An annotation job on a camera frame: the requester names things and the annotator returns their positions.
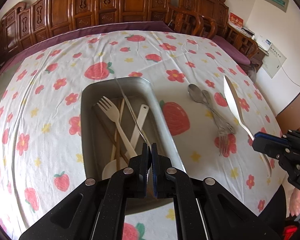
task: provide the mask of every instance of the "strawberry print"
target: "strawberry print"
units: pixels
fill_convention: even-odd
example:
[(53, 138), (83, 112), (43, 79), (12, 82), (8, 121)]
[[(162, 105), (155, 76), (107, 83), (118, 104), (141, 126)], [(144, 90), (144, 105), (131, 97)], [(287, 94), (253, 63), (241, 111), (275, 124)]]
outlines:
[[(229, 157), (230, 152), (231, 153), (236, 153), (237, 152), (237, 144), (236, 144), (236, 138), (234, 134), (230, 133), (228, 134), (228, 149), (227, 152), (223, 155), (224, 157)], [(214, 139), (214, 145), (219, 148), (219, 137), (216, 137)]]
[(248, 105), (247, 101), (244, 98), (239, 98), (240, 106), (242, 109), (246, 110), (249, 112), (250, 106)]
[(139, 42), (139, 41), (145, 41), (146, 38), (141, 36), (141, 35), (130, 35), (128, 37), (125, 37), (127, 41), (134, 41), (134, 42)]
[(174, 102), (160, 101), (163, 116), (172, 136), (184, 133), (190, 129), (190, 121), (186, 111)]
[(12, 117), (13, 117), (13, 114), (12, 114), (12, 113), (8, 114), (8, 116), (7, 116), (7, 122), (10, 122), (11, 119), (12, 119)]
[(17, 81), (21, 80), (26, 75), (26, 73), (27, 73), (26, 70), (22, 71), (21, 74), (18, 75)]
[(67, 84), (66, 78), (61, 78), (58, 79), (56, 83), (53, 84), (53, 87), (55, 90), (58, 90), (59, 88), (64, 87), (66, 84)]
[(239, 70), (239, 72), (245, 76), (247, 76), (247, 74), (244, 72), (244, 70), (239, 66), (239, 65), (236, 65), (237, 67), (237, 70)]
[(265, 200), (260, 200), (259, 201), (259, 204), (258, 204), (258, 210), (259, 210), (259, 212), (261, 212), (264, 209), (265, 203), (266, 203)]
[(189, 42), (190, 44), (193, 44), (193, 45), (197, 44), (195, 41), (189, 40), (189, 39), (187, 39), (187, 42)]
[(111, 62), (99, 62), (91, 65), (84, 73), (84, 76), (92, 80), (101, 80), (109, 76), (109, 74), (114, 74), (114, 71), (110, 68)]
[(228, 106), (226, 99), (223, 97), (221, 93), (215, 93), (213, 97), (219, 106), (223, 106), (223, 107)]
[(195, 68), (194, 63), (192, 63), (190, 61), (186, 62), (186, 65), (188, 65), (190, 68)]
[(168, 79), (170, 81), (178, 81), (180, 83), (184, 82), (185, 74), (179, 73), (178, 70), (173, 69), (173, 70), (167, 70), (166, 73), (169, 75)]
[(162, 60), (162, 58), (157, 54), (148, 54), (146, 55), (146, 60), (154, 61), (155, 63), (158, 63)]
[(177, 47), (176, 46), (172, 46), (168, 43), (164, 43), (159, 45), (159, 47), (163, 48), (164, 50), (172, 50), (172, 51), (176, 51)]
[(122, 51), (122, 52), (128, 52), (128, 51), (130, 51), (130, 48), (124, 47), (124, 48), (121, 48), (120, 51)]
[(261, 97), (261, 95), (258, 93), (257, 90), (254, 91), (254, 94), (257, 96), (257, 98), (258, 98), (259, 100), (262, 101), (262, 97)]
[(91, 40), (88, 40), (87, 43), (96, 43), (97, 41), (99, 41), (100, 39), (98, 38), (93, 38)]
[(206, 80), (205, 83), (208, 85), (208, 87), (210, 87), (210, 88), (215, 88), (215, 87), (214, 87), (214, 83), (211, 82), (210, 80)]
[(54, 57), (55, 55), (59, 54), (60, 52), (61, 52), (61, 49), (54, 50), (53, 52), (51, 52), (49, 54), (49, 56)]
[(131, 72), (128, 76), (129, 77), (141, 77), (142, 73), (134, 71), (134, 72)]
[(78, 94), (74, 94), (74, 93), (71, 93), (69, 96), (66, 97), (66, 105), (69, 106), (71, 105), (72, 103), (75, 103), (77, 101), (77, 97), (78, 97)]
[(37, 94), (39, 94), (39, 93), (41, 92), (42, 89), (44, 89), (44, 85), (38, 86), (38, 87), (35, 89), (34, 93), (37, 95)]
[(8, 136), (9, 136), (9, 128), (7, 128), (6, 130), (3, 131), (3, 134), (2, 134), (2, 143), (3, 144), (7, 144)]
[(29, 139), (30, 139), (30, 136), (29, 134), (20, 134), (19, 136), (19, 141), (17, 143), (17, 151), (19, 151), (19, 155), (23, 155), (23, 152), (24, 151), (27, 151), (28, 150), (28, 147), (29, 147)]
[(248, 176), (248, 179), (246, 181), (247, 186), (249, 187), (249, 189), (252, 189), (252, 187), (254, 186), (254, 176), (252, 176), (251, 174)]
[(26, 203), (30, 205), (30, 208), (33, 212), (39, 210), (39, 199), (34, 188), (29, 187), (25, 189), (25, 198)]
[(224, 73), (225, 71), (223, 70), (223, 68), (221, 67), (217, 67), (217, 69), (221, 72), (221, 73)]
[(65, 172), (61, 172), (60, 174), (54, 175), (54, 185), (56, 185), (58, 190), (61, 190), (63, 192), (66, 192), (69, 188), (70, 180), (69, 176), (65, 174)]
[(80, 121), (80, 115), (71, 117), (69, 120), (69, 124), (71, 125), (69, 129), (69, 133), (71, 135), (75, 135), (78, 133), (81, 136), (81, 121)]
[(37, 56), (35, 59), (39, 59), (42, 58), (44, 56), (44, 53), (40, 54), (39, 56)]
[(206, 55), (207, 55), (208, 57), (212, 58), (212, 59), (216, 59), (216, 57), (213, 56), (211, 53), (206, 53)]
[(4, 106), (3, 106), (3, 107), (0, 107), (0, 117), (1, 117), (1, 115), (3, 114), (3, 108), (4, 108)]

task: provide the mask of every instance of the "screw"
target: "screw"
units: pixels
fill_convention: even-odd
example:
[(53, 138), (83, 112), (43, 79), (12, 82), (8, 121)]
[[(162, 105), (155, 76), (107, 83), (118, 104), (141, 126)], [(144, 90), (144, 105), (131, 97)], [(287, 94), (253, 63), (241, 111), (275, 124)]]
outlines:
[(85, 181), (85, 184), (86, 184), (87, 186), (92, 186), (92, 185), (94, 185), (95, 183), (96, 183), (96, 181), (95, 181), (95, 179), (93, 179), (93, 178), (86, 179), (86, 181)]
[(167, 168), (167, 173), (175, 174), (175, 173), (177, 173), (177, 170), (175, 168)]
[(213, 178), (206, 178), (206, 179), (205, 179), (205, 183), (206, 183), (207, 185), (212, 186), (212, 185), (214, 185), (214, 184), (216, 183), (216, 181), (215, 181)]
[(125, 168), (124, 170), (123, 170), (123, 173), (124, 174), (132, 174), (133, 173), (133, 168)]

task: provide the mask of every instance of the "wooden chair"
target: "wooden chair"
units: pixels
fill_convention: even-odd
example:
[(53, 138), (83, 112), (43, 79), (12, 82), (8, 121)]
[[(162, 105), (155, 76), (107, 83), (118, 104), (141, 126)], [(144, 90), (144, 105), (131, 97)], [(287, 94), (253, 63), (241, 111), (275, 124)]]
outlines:
[(168, 5), (165, 23), (177, 33), (203, 37), (206, 33), (204, 26), (205, 21), (210, 24), (210, 31), (206, 37), (212, 39), (216, 35), (218, 29), (214, 19), (202, 16), (193, 11), (177, 8), (170, 4)]

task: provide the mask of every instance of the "white plastic spoon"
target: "white plastic spoon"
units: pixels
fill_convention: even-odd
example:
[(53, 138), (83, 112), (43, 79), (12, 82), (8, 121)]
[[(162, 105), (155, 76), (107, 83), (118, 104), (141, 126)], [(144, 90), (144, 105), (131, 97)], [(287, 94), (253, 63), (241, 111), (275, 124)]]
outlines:
[[(251, 140), (254, 140), (254, 135), (249, 130), (249, 128), (247, 127), (247, 125), (245, 124), (245, 122), (243, 120), (241, 106), (240, 106), (237, 92), (235, 91), (235, 88), (233, 87), (230, 79), (227, 76), (223, 77), (223, 90), (224, 90), (225, 97), (226, 97), (228, 106), (230, 108), (230, 111), (232, 112), (234, 117), (238, 120), (241, 127), (246, 130), (246, 132), (250, 136)], [(269, 163), (268, 158), (263, 153), (260, 153), (260, 156), (266, 166), (266, 169), (268, 172), (268, 177), (271, 177), (271, 165)]]

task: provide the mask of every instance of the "red flower print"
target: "red flower print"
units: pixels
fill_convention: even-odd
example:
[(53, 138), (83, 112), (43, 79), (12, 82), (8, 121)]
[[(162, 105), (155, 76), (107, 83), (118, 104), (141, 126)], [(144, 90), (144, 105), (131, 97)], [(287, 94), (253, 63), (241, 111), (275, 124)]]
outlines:
[(77, 97), (78, 94), (71, 93), (69, 96), (66, 97), (66, 101), (67, 101), (66, 105), (69, 106), (72, 103), (75, 103), (77, 101)]
[(208, 57), (212, 58), (212, 59), (216, 59), (216, 57), (213, 56), (211, 53), (206, 53), (206, 55), (207, 55)]
[(33, 76), (37, 73), (37, 71), (38, 71), (37, 69), (36, 69), (35, 71), (33, 71), (33, 72), (30, 74), (30, 76), (33, 77)]
[(91, 40), (88, 40), (87, 43), (96, 43), (97, 41), (99, 41), (100, 39), (98, 38), (93, 38)]
[(195, 65), (190, 61), (186, 62), (186, 65), (188, 65), (191, 68), (195, 68)]
[(36, 95), (39, 94), (43, 88), (44, 88), (44, 85), (38, 86), (38, 87), (35, 89), (35, 92), (34, 92), (34, 93), (35, 93)]
[(4, 99), (4, 98), (6, 97), (7, 93), (8, 93), (8, 90), (6, 90), (6, 91), (3, 93), (2, 99)]
[(221, 72), (221, 73), (224, 73), (225, 71), (223, 70), (223, 68), (221, 67), (217, 67), (217, 69)]
[(44, 53), (40, 54), (39, 56), (37, 56), (35, 59), (39, 59), (42, 58), (44, 56)]
[(236, 75), (236, 74), (237, 74), (236, 71), (234, 71), (232, 68), (229, 68), (229, 71), (230, 71), (230, 73), (233, 74), (233, 75)]
[(191, 43), (191, 44), (193, 44), (193, 45), (197, 44), (195, 41), (189, 40), (189, 39), (187, 39), (187, 42), (189, 42), (189, 43)]
[(205, 82), (206, 82), (206, 84), (208, 85), (208, 87), (210, 87), (210, 88), (215, 88), (215, 87), (214, 87), (214, 83), (211, 82), (210, 80), (206, 80)]
[(12, 114), (12, 113), (10, 113), (10, 114), (7, 116), (7, 122), (10, 122), (10, 121), (11, 121), (11, 119), (12, 119), (12, 117), (13, 117), (13, 114)]
[(0, 107), (0, 117), (1, 117), (1, 115), (3, 114), (3, 108), (4, 108), (4, 106), (3, 106), (3, 107)]
[(266, 203), (265, 200), (259, 201), (259, 205), (258, 205), (259, 212), (261, 212), (263, 210), (263, 208), (265, 207), (265, 203)]
[(239, 98), (240, 106), (242, 109), (246, 110), (249, 112), (250, 106), (248, 105), (247, 101), (244, 98)]
[(121, 48), (120, 51), (122, 51), (122, 52), (128, 52), (128, 51), (130, 51), (130, 48), (124, 47), (124, 48)]
[(245, 76), (247, 75), (239, 65), (236, 65), (236, 67), (237, 67), (237, 70), (239, 70), (240, 73), (242, 73)]
[(51, 52), (51, 53), (49, 54), (49, 56), (54, 57), (55, 55), (59, 54), (60, 52), (61, 52), (61, 49), (54, 50), (53, 52)]
[(257, 90), (254, 91), (254, 94), (257, 96), (257, 98), (258, 98), (259, 100), (262, 101), (262, 97), (261, 97), (261, 95), (258, 93)]
[(163, 48), (164, 50), (172, 50), (172, 51), (176, 51), (176, 49), (177, 49), (176, 46), (169, 45), (168, 43), (159, 45), (159, 47)]
[(254, 186), (254, 176), (251, 174), (248, 176), (248, 180), (246, 181), (246, 184), (248, 185), (249, 189), (252, 189)]
[(129, 77), (141, 77), (142, 73), (134, 71), (134, 72), (131, 72), (128, 76)]
[(15, 92), (15, 93), (13, 94), (13, 96), (12, 96), (12, 99), (16, 99), (16, 97), (17, 97), (18, 94), (19, 94), (18, 92)]
[(274, 159), (273, 158), (271, 158), (271, 160), (270, 160), (270, 166), (272, 169), (274, 169)]
[(167, 35), (166, 38), (171, 39), (171, 40), (175, 40), (176, 37), (173, 37), (172, 35)]
[(9, 136), (9, 128), (7, 128), (6, 130), (3, 131), (3, 134), (2, 134), (2, 143), (3, 144), (7, 144), (8, 136)]
[(71, 125), (69, 129), (69, 133), (71, 135), (74, 135), (78, 133), (81, 136), (81, 120), (80, 120), (80, 115), (79, 116), (74, 116), (71, 117), (69, 120), (69, 124)]
[(19, 141), (17, 143), (17, 151), (19, 151), (19, 155), (21, 156), (24, 151), (28, 150), (29, 147), (29, 134), (24, 135), (24, 133), (20, 134)]
[(58, 90), (59, 88), (64, 87), (66, 84), (67, 84), (66, 78), (61, 78), (58, 79), (56, 83), (53, 84), (53, 87), (55, 90)]
[(185, 78), (185, 75), (183, 73), (179, 73), (178, 70), (176, 70), (176, 69), (167, 70), (166, 73), (169, 75), (168, 79), (170, 81), (178, 81), (180, 83), (184, 82), (183, 79)]
[[(214, 139), (214, 145), (219, 148), (219, 137)], [(224, 157), (229, 157), (230, 152), (236, 153), (237, 152), (237, 145), (236, 145), (236, 138), (234, 134), (228, 134), (228, 149), (227, 152), (223, 155)]]
[(21, 80), (26, 75), (26, 73), (27, 73), (26, 70), (22, 71), (22, 73), (18, 75), (17, 81)]

